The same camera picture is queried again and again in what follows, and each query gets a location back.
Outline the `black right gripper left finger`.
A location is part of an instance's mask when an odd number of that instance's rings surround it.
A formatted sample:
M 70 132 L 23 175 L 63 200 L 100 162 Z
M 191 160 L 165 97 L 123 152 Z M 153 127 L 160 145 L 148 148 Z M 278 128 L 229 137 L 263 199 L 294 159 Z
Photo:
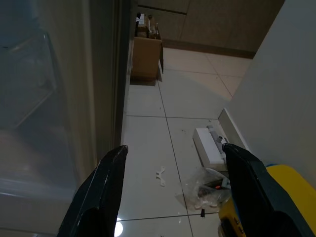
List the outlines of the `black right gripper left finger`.
M 77 190 L 58 237 L 113 237 L 121 203 L 128 146 L 109 152 Z

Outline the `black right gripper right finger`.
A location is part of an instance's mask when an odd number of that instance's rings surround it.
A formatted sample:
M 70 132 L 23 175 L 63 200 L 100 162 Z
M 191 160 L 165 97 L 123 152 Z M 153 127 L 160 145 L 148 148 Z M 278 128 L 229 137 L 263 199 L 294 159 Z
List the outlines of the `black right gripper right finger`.
M 236 214 L 231 224 L 245 237 L 314 237 L 316 190 L 294 168 L 265 166 L 250 151 L 222 146 Z

